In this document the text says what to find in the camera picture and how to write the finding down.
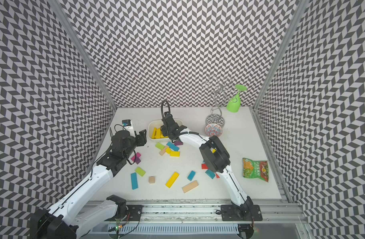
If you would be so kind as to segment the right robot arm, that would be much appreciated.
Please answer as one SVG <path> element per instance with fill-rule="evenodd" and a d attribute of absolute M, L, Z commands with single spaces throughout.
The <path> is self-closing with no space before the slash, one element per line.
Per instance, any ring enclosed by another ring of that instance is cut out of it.
<path fill-rule="evenodd" d="M 242 189 L 230 165 L 230 155 L 217 136 L 202 136 L 184 125 L 178 125 L 170 112 L 162 113 L 161 132 L 171 140 L 180 140 L 199 149 L 208 169 L 219 175 L 224 183 L 238 219 L 251 216 L 254 206 L 250 196 Z"/>

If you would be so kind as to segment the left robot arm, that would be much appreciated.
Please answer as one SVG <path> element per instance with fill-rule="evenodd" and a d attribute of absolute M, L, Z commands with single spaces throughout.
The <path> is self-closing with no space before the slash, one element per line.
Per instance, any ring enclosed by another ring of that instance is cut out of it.
<path fill-rule="evenodd" d="M 136 147 L 147 142 L 147 132 L 121 130 L 111 138 L 111 145 L 74 189 L 48 209 L 38 209 L 30 219 L 31 239 L 79 239 L 107 219 L 130 216 L 126 200 L 111 195 L 93 209 L 81 213 L 87 202 L 127 164 Z"/>

